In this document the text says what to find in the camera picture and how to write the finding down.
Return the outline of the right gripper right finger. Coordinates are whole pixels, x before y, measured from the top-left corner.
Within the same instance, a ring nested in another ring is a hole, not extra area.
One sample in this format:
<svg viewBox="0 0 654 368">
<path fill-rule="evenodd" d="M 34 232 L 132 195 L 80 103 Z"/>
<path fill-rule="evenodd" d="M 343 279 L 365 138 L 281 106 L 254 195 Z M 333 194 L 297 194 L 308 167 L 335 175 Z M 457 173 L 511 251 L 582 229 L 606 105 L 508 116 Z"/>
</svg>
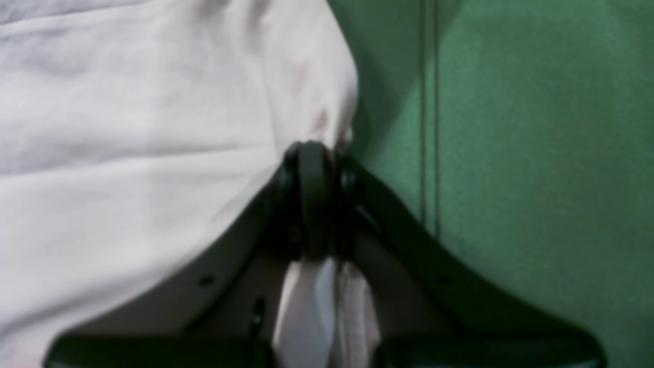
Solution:
<svg viewBox="0 0 654 368">
<path fill-rule="evenodd" d="M 436 241 L 381 180 L 337 161 L 340 251 L 369 284 L 371 367 L 605 367 L 598 340 L 484 279 Z"/>
</svg>

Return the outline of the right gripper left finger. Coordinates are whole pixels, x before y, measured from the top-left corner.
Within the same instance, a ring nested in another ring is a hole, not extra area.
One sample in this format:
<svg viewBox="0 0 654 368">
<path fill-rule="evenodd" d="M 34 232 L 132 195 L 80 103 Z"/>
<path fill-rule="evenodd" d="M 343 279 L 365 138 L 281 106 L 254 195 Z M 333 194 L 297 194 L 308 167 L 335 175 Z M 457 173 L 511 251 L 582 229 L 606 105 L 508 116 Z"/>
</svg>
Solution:
<svg viewBox="0 0 654 368">
<path fill-rule="evenodd" d="M 295 144 L 223 235 L 143 295 L 61 333 L 45 367 L 277 367 L 288 266 L 330 253 L 333 163 Z"/>
</svg>

